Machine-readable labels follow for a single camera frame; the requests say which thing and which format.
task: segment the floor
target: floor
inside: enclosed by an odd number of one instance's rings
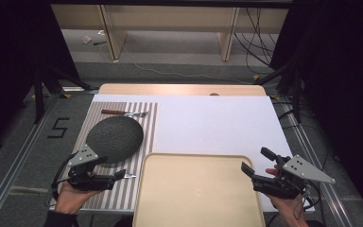
[[[91,63],[132,63],[138,70],[155,72],[159,75],[164,72],[155,68],[155,65],[169,64],[185,64],[185,65],[226,65],[226,66],[244,66],[247,67],[247,71],[255,75],[255,70],[258,67],[265,68],[265,70],[271,72],[265,64],[257,60],[251,55],[247,55],[247,51],[242,47],[236,38],[233,41],[233,47],[231,56],[228,61],[222,61],[217,45],[217,39],[215,33],[197,33],[197,32],[152,32],[152,31],[131,31],[124,44],[124,48],[119,60],[114,61],[111,59],[108,46],[105,43],[105,36],[100,31],[85,31],[85,30],[63,30],[63,36],[71,51],[74,62],[91,62]],[[243,44],[249,46],[248,41],[251,39],[252,34],[237,34],[237,37]],[[86,38],[92,39],[88,43],[84,43]],[[261,45],[258,38],[254,39],[256,45]],[[268,62],[271,56],[271,51],[274,48],[274,42],[277,41],[277,35],[263,35],[263,43],[269,49],[269,52],[263,51],[261,48],[251,47],[251,51],[258,56],[263,62]],[[189,77],[192,75],[184,75],[181,72],[173,71],[172,73],[180,74],[183,77]],[[256,74],[259,77],[263,77],[266,73]],[[275,87],[277,79],[264,85],[267,94],[277,95]],[[79,99],[79,107],[82,109],[88,109],[89,96],[77,96]],[[291,105],[284,104],[283,102],[290,102],[288,96],[278,96],[273,100],[275,112],[278,115],[285,113],[291,109]],[[27,108],[33,107],[32,97],[25,99],[25,103],[29,105]],[[55,114],[56,108],[66,108],[66,104],[61,101],[55,104],[51,110],[52,114]],[[28,133],[34,130],[33,124],[33,112],[20,111],[16,119],[13,122],[6,135],[4,137],[10,139],[16,136],[16,140],[10,142],[11,153],[5,153],[0,151],[0,183],[8,181],[5,176],[8,176],[8,171],[13,160],[16,160],[18,150],[22,150],[27,141]],[[79,113],[79,120],[82,121],[83,113]],[[281,126],[284,129],[286,140],[290,145],[293,153],[299,153],[305,157],[315,157],[315,163],[320,164],[324,170],[333,175],[337,179],[337,184],[330,188],[328,186],[322,186],[323,192],[323,207],[316,207],[318,212],[315,214],[308,214],[309,218],[324,219],[327,226],[363,226],[363,200],[356,192],[350,178],[345,173],[345,170],[341,167],[337,158],[333,156],[333,149],[330,148],[327,138],[325,138],[320,126],[317,123],[316,117],[312,115],[310,109],[302,101],[302,124],[298,126],[295,118],[289,114],[286,117],[281,118]],[[72,145],[52,144],[49,149],[63,149],[70,148]],[[39,164],[44,162],[43,156],[37,156],[31,153],[26,159],[38,160],[35,162],[27,162],[25,169],[29,166],[38,168]],[[63,157],[54,157],[54,159],[61,160]],[[17,185],[27,182],[30,178],[39,178],[42,182],[49,182],[50,176],[44,176],[37,172],[22,172],[18,176],[13,176],[16,181],[16,187],[12,187],[9,196],[6,198],[4,205],[0,211],[0,226],[29,226],[30,221],[34,220],[34,224],[41,223],[43,221],[44,214],[46,213],[46,206],[41,204],[40,201],[46,201],[47,189],[43,188],[40,184],[36,183],[33,188],[21,188]],[[29,207],[34,207],[36,212],[27,211]],[[9,214],[18,214],[18,209],[22,210],[23,216],[20,215],[13,217]],[[270,221],[273,214],[266,214],[266,221]],[[111,226],[111,223],[119,219],[120,217],[110,216],[95,216],[95,226]],[[81,226],[89,226],[92,217],[80,216]],[[275,220],[271,226],[278,226],[280,220]]]

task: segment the tray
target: tray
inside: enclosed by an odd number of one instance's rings
[[[143,162],[134,227],[265,226],[258,193],[238,155],[150,153]]]

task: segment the table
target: table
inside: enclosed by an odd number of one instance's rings
[[[103,107],[150,110],[153,114],[136,119],[145,130],[144,151],[128,163],[98,170],[111,174],[126,168],[137,179],[116,183],[116,193],[105,191],[91,198],[80,212],[132,214],[141,163],[150,152],[250,156],[259,175],[266,175],[265,168],[273,166],[260,154],[261,147],[291,156],[270,99],[260,86],[104,84],[93,99],[74,151],[83,145],[88,129],[108,117],[100,114]],[[261,195],[261,201],[263,211],[276,211],[268,198]]]

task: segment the fork handle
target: fork handle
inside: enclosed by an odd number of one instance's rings
[[[111,111],[111,110],[102,110],[101,113],[102,114],[119,114],[119,115],[126,114],[126,112],[124,112],[124,111]]]

